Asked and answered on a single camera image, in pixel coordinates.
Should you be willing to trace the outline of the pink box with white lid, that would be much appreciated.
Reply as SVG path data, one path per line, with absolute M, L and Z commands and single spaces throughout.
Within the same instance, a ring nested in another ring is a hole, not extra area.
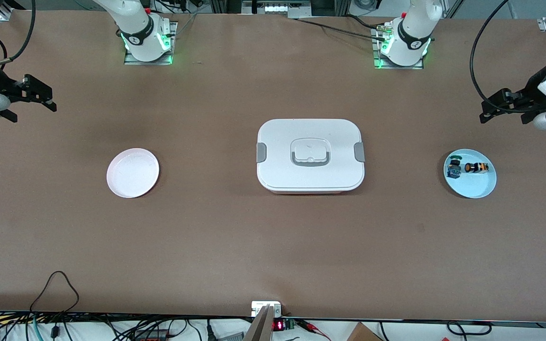
M 361 132 L 347 119 L 271 119 L 258 130 L 256 176 L 276 194 L 338 194 L 365 178 Z

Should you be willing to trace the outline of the short aluminium profile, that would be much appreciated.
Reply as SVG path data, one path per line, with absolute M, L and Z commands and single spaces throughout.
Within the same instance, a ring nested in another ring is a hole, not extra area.
M 25 10 L 26 7 L 22 6 L 16 0 L 3 0 L 0 5 L 0 22 L 7 22 L 11 17 L 11 14 L 15 10 Z

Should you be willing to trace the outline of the light blue round plate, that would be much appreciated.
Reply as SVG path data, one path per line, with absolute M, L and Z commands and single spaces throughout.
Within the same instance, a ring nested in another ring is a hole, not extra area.
M 449 164 L 450 155 L 461 155 L 461 167 L 462 174 L 458 179 L 450 179 L 446 177 L 446 168 Z M 466 163 L 485 162 L 489 165 L 489 172 L 487 173 L 465 173 L 464 165 Z M 498 181 L 498 175 L 491 160 L 480 153 L 472 149 L 459 149 L 455 150 L 446 157 L 444 161 L 444 167 L 442 171 L 444 180 L 453 192 L 460 196 L 478 199 L 488 196 L 494 190 Z

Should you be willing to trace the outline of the pale pink round plate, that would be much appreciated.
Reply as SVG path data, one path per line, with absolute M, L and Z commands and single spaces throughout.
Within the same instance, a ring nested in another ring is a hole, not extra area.
M 106 181 L 109 189 L 121 198 L 136 198 L 147 194 L 160 176 L 160 162 L 143 148 L 122 151 L 108 165 Z

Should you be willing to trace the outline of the white electronics unit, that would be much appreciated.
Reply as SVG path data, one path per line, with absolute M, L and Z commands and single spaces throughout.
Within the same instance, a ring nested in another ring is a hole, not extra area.
M 310 0 L 241 0 L 241 14 L 281 15 L 307 18 L 312 15 Z

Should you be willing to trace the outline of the black and orange device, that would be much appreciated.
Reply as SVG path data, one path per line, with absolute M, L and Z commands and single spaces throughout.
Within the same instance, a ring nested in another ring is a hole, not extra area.
M 163 329 L 137 330 L 132 341 L 167 341 L 169 333 Z

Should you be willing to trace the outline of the brown cardboard piece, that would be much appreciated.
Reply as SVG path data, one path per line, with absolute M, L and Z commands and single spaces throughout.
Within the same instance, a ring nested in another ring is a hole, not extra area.
M 358 322 L 346 341 L 384 341 L 362 322 Z

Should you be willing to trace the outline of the red test lead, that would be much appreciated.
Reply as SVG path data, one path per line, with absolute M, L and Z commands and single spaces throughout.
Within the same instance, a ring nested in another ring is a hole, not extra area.
M 332 341 L 324 332 L 321 332 L 319 328 L 317 328 L 314 324 L 307 322 L 306 320 L 295 319 L 295 323 L 297 324 L 297 326 L 306 330 L 307 332 L 310 332 L 316 335 L 321 335 L 322 337 L 325 337 L 325 339 L 327 339 L 328 341 Z

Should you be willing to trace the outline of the blue green knob switch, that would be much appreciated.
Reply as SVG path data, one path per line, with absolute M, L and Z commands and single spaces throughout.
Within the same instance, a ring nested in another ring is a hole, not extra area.
M 448 160 L 449 164 L 446 168 L 446 177 L 450 179 L 458 179 L 462 174 L 461 155 L 450 155 Z

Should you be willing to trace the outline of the white metal bracket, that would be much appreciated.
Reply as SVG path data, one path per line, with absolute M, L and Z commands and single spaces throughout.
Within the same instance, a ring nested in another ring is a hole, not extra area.
M 274 317 L 280 318 L 282 316 L 282 304 L 279 301 L 252 301 L 251 303 L 251 317 L 256 317 L 258 315 L 260 309 L 262 309 L 265 306 L 273 306 L 274 310 Z

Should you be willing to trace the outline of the grey aluminium post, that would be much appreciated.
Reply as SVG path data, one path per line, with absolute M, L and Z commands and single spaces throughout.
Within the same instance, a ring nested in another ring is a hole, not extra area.
M 263 305 L 256 314 L 242 341 L 271 341 L 275 306 Z

